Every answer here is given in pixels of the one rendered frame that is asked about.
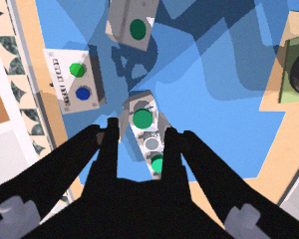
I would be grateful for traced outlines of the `dark table edge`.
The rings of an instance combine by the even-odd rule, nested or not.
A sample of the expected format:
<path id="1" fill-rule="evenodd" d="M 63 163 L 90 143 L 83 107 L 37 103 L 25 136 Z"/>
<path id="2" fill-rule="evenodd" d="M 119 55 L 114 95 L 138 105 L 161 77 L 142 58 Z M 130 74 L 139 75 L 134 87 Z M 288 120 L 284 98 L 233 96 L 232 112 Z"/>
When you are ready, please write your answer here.
<path id="1" fill-rule="evenodd" d="M 20 46 L 20 50 L 22 53 L 22 57 L 24 60 L 24 64 L 26 67 L 26 71 L 29 77 L 29 81 L 32 87 L 32 91 L 37 103 L 37 107 L 49 140 L 49 143 L 51 145 L 52 150 L 54 150 L 56 147 L 56 143 L 50 128 L 50 124 L 47 118 L 47 114 L 44 108 L 44 104 L 41 98 L 41 94 L 39 91 L 39 87 L 37 84 L 37 80 L 35 77 L 35 73 L 34 73 L 34 69 L 32 66 L 32 62 L 30 59 L 30 55 L 29 55 L 29 51 L 28 51 L 28 47 L 26 44 L 26 40 L 25 40 L 25 36 L 24 36 L 24 32 L 23 32 L 23 28 L 22 28 L 22 24 L 21 24 L 21 20 L 20 20 L 20 16 L 19 16 L 19 12 L 18 12 L 18 8 L 17 8 L 17 4 L 16 4 L 16 0 L 7 0 L 8 2 L 8 6 L 10 9 L 10 13 L 11 13 L 11 17 L 12 17 L 12 21 L 14 24 L 14 28 L 15 28 L 15 32 L 17 35 L 17 39 L 18 39 L 18 43 Z M 276 205 L 278 205 L 279 207 L 281 207 L 281 205 L 283 204 L 283 202 L 285 201 L 285 199 L 287 198 L 287 196 L 289 195 L 289 193 L 291 192 L 291 190 L 293 189 L 293 187 L 295 186 L 296 182 L 299 179 L 299 169 L 296 172 L 295 176 L 293 177 L 293 179 L 291 180 L 290 184 L 288 185 L 287 189 L 285 190 L 285 192 L 283 193 L 283 195 L 281 196 L 280 200 L 278 201 L 278 203 Z M 71 203 L 75 200 L 71 187 L 67 190 L 67 193 L 69 195 L 70 201 Z"/>

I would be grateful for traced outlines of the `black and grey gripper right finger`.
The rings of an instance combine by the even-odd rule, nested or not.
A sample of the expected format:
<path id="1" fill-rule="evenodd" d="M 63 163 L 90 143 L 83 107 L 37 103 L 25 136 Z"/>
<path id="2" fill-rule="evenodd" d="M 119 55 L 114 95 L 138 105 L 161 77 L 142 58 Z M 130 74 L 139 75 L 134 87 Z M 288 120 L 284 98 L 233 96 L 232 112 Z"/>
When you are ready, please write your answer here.
<path id="1" fill-rule="evenodd" d="M 184 157 L 214 213 L 235 239 L 299 239 L 299 220 L 252 188 L 193 131 L 177 132 L 163 113 L 157 239 L 202 239 Z"/>

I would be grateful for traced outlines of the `blue flat mat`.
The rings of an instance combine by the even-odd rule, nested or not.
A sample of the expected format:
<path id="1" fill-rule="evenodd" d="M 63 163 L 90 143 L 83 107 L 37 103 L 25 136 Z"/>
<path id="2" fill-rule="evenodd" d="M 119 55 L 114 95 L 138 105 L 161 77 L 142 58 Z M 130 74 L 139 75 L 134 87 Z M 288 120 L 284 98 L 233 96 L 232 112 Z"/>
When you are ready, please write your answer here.
<path id="1" fill-rule="evenodd" d="M 191 130 L 240 177 L 257 178 L 286 114 L 260 111 L 289 11 L 299 0 L 159 0 L 147 51 L 106 34 L 111 0 L 35 0 L 45 49 L 98 56 L 106 105 L 62 114 L 67 138 L 107 127 L 151 90 L 177 132 Z"/>

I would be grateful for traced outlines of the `white sloping button panel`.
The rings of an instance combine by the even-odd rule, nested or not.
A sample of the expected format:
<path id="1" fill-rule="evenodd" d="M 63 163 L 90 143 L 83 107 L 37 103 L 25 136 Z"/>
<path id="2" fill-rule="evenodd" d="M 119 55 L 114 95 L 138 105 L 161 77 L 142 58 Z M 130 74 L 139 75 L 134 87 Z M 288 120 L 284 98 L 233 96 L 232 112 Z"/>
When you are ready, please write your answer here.
<path id="1" fill-rule="evenodd" d="M 107 104 L 98 56 L 78 50 L 43 52 L 53 83 L 50 87 L 54 87 L 63 115 Z"/>

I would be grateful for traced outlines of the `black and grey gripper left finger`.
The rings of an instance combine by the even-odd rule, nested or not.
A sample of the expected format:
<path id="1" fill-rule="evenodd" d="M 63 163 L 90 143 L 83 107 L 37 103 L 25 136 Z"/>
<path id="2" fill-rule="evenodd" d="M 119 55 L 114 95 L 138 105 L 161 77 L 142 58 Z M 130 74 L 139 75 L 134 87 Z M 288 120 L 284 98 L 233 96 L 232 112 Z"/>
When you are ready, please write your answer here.
<path id="1" fill-rule="evenodd" d="M 129 110 L 88 125 L 15 177 L 0 184 L 0 239 L 20 239 L 51 212 L 99 150 L 63 239 L 112 239 L 118 150 Z"/>

